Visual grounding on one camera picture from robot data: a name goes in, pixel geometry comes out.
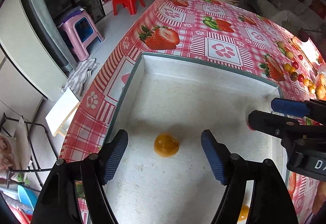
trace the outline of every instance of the tablecloth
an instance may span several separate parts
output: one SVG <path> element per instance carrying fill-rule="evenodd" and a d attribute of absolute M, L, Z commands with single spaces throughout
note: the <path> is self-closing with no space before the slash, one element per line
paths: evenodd
<path fill-rule="evenodd" d="M 121 39 L 91 83 L 68 130 L 60 157 L 72 162 L 99 151 L 122 89 L 142 52 L 202 59 L 244 70 L 276 82 L 286 99 L 313 98 L 305 86 L 291 81 L 283 70 L 283 64 L 291 61 L 280 52 L 276 41 L 285 42 L 294 53 L 299 63 L 297 71 L 314 79 L 308 61 L 299 60 L 299 51 L 287 44 L 292 37 L 273 22 L 226 3 L 156 0 Z M 302 44 L 317 52 L 310 40 Z M 325 62 L 315 63 L 315 67 L 320 71 L 326 69 Z M 318 181 L 301 175 L 296 176 L 296 181 L 292 200 L 299 223 L 303 224 L 311 213 Z M 79 206 L 86 221 L 85 201 L 79 199 Z"/>

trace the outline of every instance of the pink plastic stool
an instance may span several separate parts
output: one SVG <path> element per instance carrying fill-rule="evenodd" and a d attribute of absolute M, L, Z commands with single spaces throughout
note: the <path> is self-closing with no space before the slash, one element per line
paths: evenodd
<path fill-rule="evenodd" d="M 89 26 L 93 29 L 92 34 L 88 36 L 84 42 L 81 41 L 76 30 L 76 24 L 83 18 L 86 18 Z M 89 16 L 86 10 L 83 10 L 81 14 L 73 16 L 69 20 L 65 21 L 60 28 L 67 33 L 67 36 L 73 46 L 72 51 L 77 55 L 79 61 L 85 61 L 89 57 L 89 53 L 87 52 L 86 47 L 96 37 L 98 37 L 101 42 L 104 40 L 104 37 L 99 33 L 92 18 Z"/>

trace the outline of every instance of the gray towel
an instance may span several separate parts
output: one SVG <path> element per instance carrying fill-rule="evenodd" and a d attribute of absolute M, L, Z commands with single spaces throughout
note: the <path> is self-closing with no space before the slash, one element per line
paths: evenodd
<path fill-rule="evenodd" d="M 80 97 L 84 90 L 84 84 L 89 77 L 88 75 L 98 65 L 99 63 L 95 62 L 95 58 L 79 62 L 76 71 L 70 75 L 67 82 L 61 87 L 61 92 L 64 93 L 67 88 L 70 88 L 76 96 Z"/>

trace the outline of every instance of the white tile floor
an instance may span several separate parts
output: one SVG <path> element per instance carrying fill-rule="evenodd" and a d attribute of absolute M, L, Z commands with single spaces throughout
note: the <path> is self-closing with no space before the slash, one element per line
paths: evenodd
<path fill-rule="evenodd" d="M 154 2 L 155 0 L 144 0 L 146 7 L 143 8 L 139 2 L 137 2 L 137 14 L 130 15 L 127 9 L 123 9 L 122 5 L 118 7 L 118 15 L 114 16 L 113 12 L 110 12 L 102 20 L 100 20 L 96 26 L 100 33 L 105 37 L 103 42 L 99 42 L 95 39 L 88 47 L 90 54 L 89 58 L 95 58 L 99 66 L 92 72 L 92 76 L 87 83 L 84 93 L 88 89 L 89 85 L 95 78 L 98 71 L 103 66 L 106 59 L 109 57 L 113 49 L 116 47 L 118 42 L 122 39 L 125 33 L 130 27 L 138 20 L 138 18 L 144 13 L 144 11 Z M 41 123 L 48 128 L 45 121 L 45 117 L 55 102 L 50 100 L 43 101 L 40 105 L 38 112 L 35 116 L 34 122 Z M 31 140 L 35 150 L 36 158 L 41 168 L 52 168 L 55 163 L 55 155 L 50 147 L 48 139 L 44 133 L 42 127 L 34 126 L 31 129 Z M 51 136 L 51 141 L 55 146 L 57 153 L 60 153 L 64 137 L 57 135 Z M 44 183 L 48 177 L 48 172 L 40 172 L 39 176 L 41 181 Z M 40 185 L 34 173 L 29 173 L 28 178 L 30 181 L 30 187 L 40 190 Z"/>

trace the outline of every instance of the white tray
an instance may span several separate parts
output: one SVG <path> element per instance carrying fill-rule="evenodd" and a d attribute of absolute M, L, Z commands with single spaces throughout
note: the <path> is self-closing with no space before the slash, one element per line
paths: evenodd
<path fill-rule="evenodd" d="M 106 138 L 111 141 L 119 129 L 129 136 L 117 172 L 105 186 L 118 222 L 211 223 L 225 187 L 214 178 L 200 144 L 205 129 L 244 159 L 271 158 L 285 179 L 286 154 L 280 140 L 247 127 L 248 114 L 271 112 L 275 97 L 280 97 L 275 83 L 247 72 L 143 53 Z M 180 150 L 170 158 L 158 156 L 153 149 L 162 132 L 170 132 L 180 142 Z M 247 205 L 252 187 L 253 181 L 247 182 Z"/>

